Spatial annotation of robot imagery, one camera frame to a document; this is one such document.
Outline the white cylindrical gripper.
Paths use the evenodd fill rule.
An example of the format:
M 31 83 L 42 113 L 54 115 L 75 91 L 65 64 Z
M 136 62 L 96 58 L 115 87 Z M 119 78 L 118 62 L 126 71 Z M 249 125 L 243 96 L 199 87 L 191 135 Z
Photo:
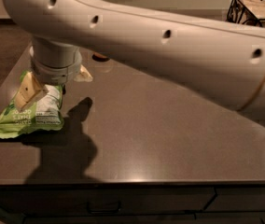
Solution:
M 46 96 L 49 90 L 45 84 L 93 81 L 90 72 L 81 65 L 82 56 L 77 46 L 33 36 L 29 53 L 34 73 L 27 72 L 23 76 L 14 97 L 14 106 L 19 112 Z

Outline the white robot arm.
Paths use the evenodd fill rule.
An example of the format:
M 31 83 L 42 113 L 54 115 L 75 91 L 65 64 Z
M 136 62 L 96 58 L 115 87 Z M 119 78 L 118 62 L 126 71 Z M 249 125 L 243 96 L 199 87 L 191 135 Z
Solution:
M 34 36 L 34 70 L 45 83 L 71 80 L 85 47 L 265 122 L 265 28 L 103 0 L 3 2 Z

